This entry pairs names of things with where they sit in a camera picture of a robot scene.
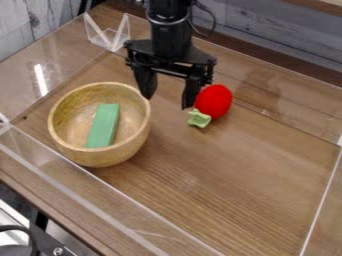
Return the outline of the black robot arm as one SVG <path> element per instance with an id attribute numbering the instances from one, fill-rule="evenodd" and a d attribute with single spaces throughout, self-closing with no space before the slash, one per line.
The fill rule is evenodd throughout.
<path id="1" fill-rule="evenodd" d="M 192 7 L 196 6 L 214 18 L 211 10 L 199 0 L 149 0 L 145 17 L 151 38 L 127 40 L 125 62 L 133 71 L 140 94 L 145 99 L 157 88 L 157 74 L 183 78 L 181 108 L 192 107 L 200 89 L 212 83 L 216 58 L 192 44 Z"/>

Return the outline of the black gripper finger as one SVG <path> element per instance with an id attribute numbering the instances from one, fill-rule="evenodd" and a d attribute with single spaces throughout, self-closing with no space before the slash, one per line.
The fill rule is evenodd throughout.
<path id="1" fill-rule="evenodd" d="M 133 68 L 133 76 L 140 94 L 145 99 L 151 99 L 157 88 L 156 72 L 149 68 L 136 66 Z"/>
<path id="2" fill-rule="evenodd" d="M 185 86 L 181 93 L 181 108 L 189 108 L 195 104 L 197 94 L 201 89 L 201 81 L 199 77 L 189 77 L 185 80 Z"/>

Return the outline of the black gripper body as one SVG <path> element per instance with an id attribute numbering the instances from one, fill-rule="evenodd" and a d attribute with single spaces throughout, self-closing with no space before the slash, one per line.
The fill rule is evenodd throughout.
<path id="1" fill-rule="evenodd" d="M 151 19 L 151 38 L 124 42 L 127 65 L 152 69 L 157 74 L 187 80 L 199 77 L 201 85 L 212 82 L 216 59 L 192 44 L 193 27 L 184 18 L 168 22 Z"/>

